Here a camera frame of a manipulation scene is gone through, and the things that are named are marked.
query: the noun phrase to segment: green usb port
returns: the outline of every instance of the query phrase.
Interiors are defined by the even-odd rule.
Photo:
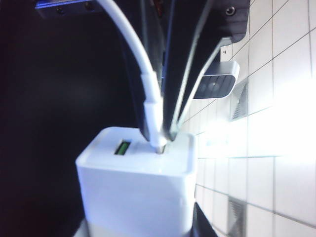
[[[129,145],[130,142],[122,141],[121,144],[118,146],[117,150],[115,151],[115,155],[125,155]]]

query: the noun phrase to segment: power adapter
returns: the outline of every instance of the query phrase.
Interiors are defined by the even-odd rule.
[[[187,133],[158,155],[138,128],[102,130],[76,160],[90,237],[189,237],[196,152]]]

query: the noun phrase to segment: metal grate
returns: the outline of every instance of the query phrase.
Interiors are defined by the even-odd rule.
[[[238,83],[231,96],[231,120],[248,115],[248,79]]]
[[[230,197],[228,212],[228,236],[245,237],[246,203]]]

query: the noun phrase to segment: cable connector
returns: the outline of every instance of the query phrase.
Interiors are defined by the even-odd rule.
[[[150,74],[142,74],[141,78],[146,95],[144,110],[149,130],[150,144],[156,149],[157,153],[162,153],[167,140],[162,133],[163,98],[160,94],[157,75],[152,71]]]

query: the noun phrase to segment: white cable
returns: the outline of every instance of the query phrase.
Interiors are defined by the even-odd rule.
[[[153,70],[148,55],[130,22],[113,0],[97,0],[112,18],[127,44],[132,50],[139,68],[145,91],[144,110],[152,147],[161,149],[167,140],[161,132],[163,120],[163,100],[156,72]]]

